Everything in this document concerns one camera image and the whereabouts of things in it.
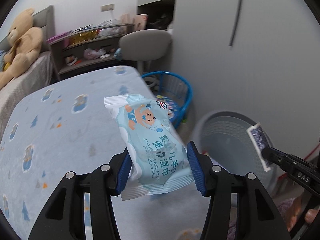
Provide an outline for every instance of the pillow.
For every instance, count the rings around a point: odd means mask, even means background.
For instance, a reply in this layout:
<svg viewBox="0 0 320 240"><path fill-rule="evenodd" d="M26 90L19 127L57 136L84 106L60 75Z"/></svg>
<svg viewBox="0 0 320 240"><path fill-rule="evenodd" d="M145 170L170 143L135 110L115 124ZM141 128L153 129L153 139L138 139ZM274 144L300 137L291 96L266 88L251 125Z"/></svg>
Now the pillow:
<svg viewBox="0 0 320 240"><path fill-rule="evenodd" d="M3 56L6 54L6 51L0 50L0 71L3 71L4 59Z"/></svg>

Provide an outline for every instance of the baby wipes package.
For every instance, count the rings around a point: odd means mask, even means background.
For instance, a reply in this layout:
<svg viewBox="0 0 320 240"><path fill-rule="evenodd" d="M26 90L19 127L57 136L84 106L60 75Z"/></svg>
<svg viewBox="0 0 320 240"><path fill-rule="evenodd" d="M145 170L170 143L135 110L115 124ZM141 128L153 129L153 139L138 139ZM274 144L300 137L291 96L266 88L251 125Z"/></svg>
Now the baby wipes package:
<svg viewBox="0 0 320 240"><path fill-rule="evenodd" d="M184 146L170 133L168 105L142 95L104 98L132 159L123 200L168 193L193 181Z"/></svg>

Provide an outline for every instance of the red cord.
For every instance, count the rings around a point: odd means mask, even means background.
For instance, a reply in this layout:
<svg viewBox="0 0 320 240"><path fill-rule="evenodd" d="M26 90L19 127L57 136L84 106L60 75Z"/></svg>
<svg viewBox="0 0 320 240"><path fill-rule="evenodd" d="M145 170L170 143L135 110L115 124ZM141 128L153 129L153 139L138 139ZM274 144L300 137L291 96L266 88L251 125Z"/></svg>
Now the red cord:
<svg viewBox="0 0 320 240"><path fill-rule="evenodd" d="M320 143L304 158L304 160L307 160L320 146ZM287 173L282 174L278 177L278 180L284 179L287 177Z"/></svg>

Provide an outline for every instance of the bed headboard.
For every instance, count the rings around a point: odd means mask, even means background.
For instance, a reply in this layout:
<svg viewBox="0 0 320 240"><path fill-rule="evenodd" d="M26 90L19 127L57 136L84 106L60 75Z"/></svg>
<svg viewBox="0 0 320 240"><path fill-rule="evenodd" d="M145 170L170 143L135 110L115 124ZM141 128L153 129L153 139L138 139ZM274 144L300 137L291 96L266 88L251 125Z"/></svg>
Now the bed headboard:
<svg viewBox="0 0 320 240"><path fill-rule="evenodd" d="M40 27L43 32L41 52L48 51L49 46L47 44L47 39L56 35L54 27L53 5L49 5L46 9L43 9L42 11L33 15L33 26ZM10 48L11 47L8 43L7 37L5 37L0 42L0 50L8 51Z"/></svg>

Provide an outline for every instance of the beige teddy bear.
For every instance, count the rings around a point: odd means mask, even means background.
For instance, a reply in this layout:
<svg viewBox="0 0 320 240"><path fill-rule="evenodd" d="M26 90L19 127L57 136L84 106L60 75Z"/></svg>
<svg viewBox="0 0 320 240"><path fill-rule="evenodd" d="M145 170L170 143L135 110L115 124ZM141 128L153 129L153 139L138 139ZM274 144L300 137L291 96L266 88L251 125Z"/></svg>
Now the beige teddy bear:
<svg viewBox="0 0 320 240"><path fill-rule="evenodd" d="M8 69L0 72L0 90L13 78L25 73L31 64L39 57L42 45L42 30L33 26L34 9L20 13L13 21L8 41L10 52L4 55L4 64L10 63Z"/></svg>

